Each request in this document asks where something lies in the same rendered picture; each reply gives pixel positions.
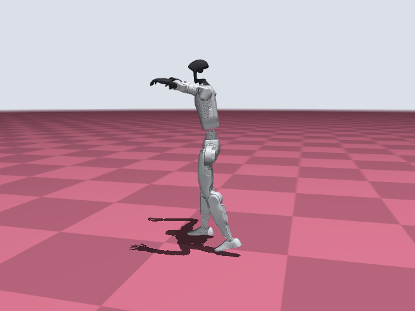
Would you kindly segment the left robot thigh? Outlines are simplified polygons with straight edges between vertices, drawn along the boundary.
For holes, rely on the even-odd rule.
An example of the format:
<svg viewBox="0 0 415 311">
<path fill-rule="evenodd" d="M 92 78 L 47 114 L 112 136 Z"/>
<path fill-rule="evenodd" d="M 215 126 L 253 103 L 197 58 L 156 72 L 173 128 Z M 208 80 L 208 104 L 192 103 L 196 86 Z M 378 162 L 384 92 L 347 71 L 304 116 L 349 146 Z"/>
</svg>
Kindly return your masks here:
<svg viewBox="0 0 415 311">
<path fill-rule="evenodd" d="M 219 198 L 220 204 L 222 203 L 223 197 L 219 192 L 213 191 L 213 166 L 210 163 L 216 161 L 217 151 L 213 146 L 207 146 L 205 149 L 200 151 L 198 158 L 198 180 L 200 188 L 205 199 L 208 202 L 208 198 L 211 195 L 216 195 Z"/>
</svg>

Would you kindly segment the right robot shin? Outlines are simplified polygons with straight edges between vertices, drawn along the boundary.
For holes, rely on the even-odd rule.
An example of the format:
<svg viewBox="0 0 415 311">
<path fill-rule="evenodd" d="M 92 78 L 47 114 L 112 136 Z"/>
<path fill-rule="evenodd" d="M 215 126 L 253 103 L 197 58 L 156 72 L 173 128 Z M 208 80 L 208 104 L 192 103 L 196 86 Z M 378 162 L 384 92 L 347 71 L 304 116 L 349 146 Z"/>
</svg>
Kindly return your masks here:
<svg viewBox="0 0 415 311">
<path fill-rule="evenodd" d="M 208 209 L 206 199 L 201 194 L 201 191 L 200 191 L 200 214 L 202 217 L 202 229 L 208 228 L 208 220 L 209 220 L 210 211 Z M 203 226 L 203 223 L 204 223 L 204 226 Z"/>
</svg>

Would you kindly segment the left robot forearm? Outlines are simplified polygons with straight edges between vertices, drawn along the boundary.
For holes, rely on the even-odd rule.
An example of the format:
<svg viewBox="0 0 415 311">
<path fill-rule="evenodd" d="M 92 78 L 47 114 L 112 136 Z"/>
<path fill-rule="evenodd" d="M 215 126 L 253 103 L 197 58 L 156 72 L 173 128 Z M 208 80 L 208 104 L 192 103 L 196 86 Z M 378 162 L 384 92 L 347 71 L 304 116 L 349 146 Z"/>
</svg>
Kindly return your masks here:
<svg viewBox="0 0 415 311">
<path fill-rule="evenodd" d="M 178 91 L 181 91 L 183 93 L 189 93 L 189 94 L 192 94 L 194 96 L 197 96 L 197 94 L 199 93 L 200 88 L 210 90 L 207 87 L 188 84 L 188 83 L 185 83 L 185 82 L 181 82 L 179 80 L 175 80 L 175 81 L 172 81 L 172 82 L 177 84 L 177 88 L 176 89 L 172 88 L 173 90 L 178 90 Z"/>
</svg>

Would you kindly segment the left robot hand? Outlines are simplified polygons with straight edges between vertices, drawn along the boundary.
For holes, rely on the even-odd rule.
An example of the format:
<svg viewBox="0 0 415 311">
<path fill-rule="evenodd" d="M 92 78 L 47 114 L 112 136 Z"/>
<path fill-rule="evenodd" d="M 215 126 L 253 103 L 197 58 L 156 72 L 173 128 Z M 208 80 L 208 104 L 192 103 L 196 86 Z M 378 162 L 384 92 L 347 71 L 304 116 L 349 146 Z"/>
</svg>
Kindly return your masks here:
<svg viewBox="0 0 415 311">
<path fill-rule="evenodd" d="M 174 81 L 174 79 L 169 80 L 167 78 L 157 78 L 157 79 L 154 79 L 153 81 L 151 81 L 150 86 L 151 85 L 154 85 L 154 83 L 157 84 L 157 82 L 159 82 L 161 84 L 167 84 L 167 85 L 169 85 L 170 88 L 176 89 L 177 88 L 177 84 L 174 83 L 174 82 L 172 82 L 172 81 Z"/>
</svg>

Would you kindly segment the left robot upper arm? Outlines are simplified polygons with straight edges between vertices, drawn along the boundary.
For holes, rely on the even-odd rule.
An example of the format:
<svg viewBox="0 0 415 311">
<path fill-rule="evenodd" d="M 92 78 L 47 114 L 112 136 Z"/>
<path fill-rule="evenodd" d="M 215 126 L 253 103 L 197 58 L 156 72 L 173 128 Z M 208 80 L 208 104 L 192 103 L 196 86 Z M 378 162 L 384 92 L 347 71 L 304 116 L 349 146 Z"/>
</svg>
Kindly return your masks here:
<svg viewBox="0 0 415 311">
<path fill-rule="evenodd" d="M 212 91 L 200 88 L 198 96 L 202 101 L 208 101 L 208 99 L 212 97 Z"/>
</svg>

